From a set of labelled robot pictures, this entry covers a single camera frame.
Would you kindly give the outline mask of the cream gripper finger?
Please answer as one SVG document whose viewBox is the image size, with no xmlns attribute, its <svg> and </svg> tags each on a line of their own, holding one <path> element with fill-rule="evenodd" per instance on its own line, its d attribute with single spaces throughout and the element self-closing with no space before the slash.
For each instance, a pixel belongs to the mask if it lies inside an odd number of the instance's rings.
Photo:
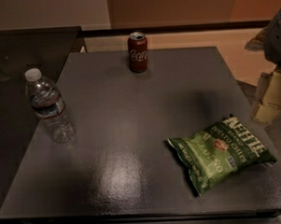
<svg viewBox="0 0 281 224">
<path fill-rule="evenodd" d="M 271 123 L 281 113 L 281 67 L 270 74 L 262 73 L 256 89 L 252 119 Z"/>
</svg>

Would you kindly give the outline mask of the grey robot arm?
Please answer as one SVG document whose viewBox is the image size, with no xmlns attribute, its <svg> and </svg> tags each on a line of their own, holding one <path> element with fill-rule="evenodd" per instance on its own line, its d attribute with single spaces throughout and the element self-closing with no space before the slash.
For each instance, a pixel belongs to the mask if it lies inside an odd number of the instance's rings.
<svg viewBox="0 0 281 224">
<path fill-rule="evenodd" d="M 253 104 L 252 119 L 270 123 L 281 113 L 281 8 L 267 27 L 246 42 L 246 49 L 263 50 L 265 59 L 276 66 L 272 73 L 260 75 Z"/>
</svg>

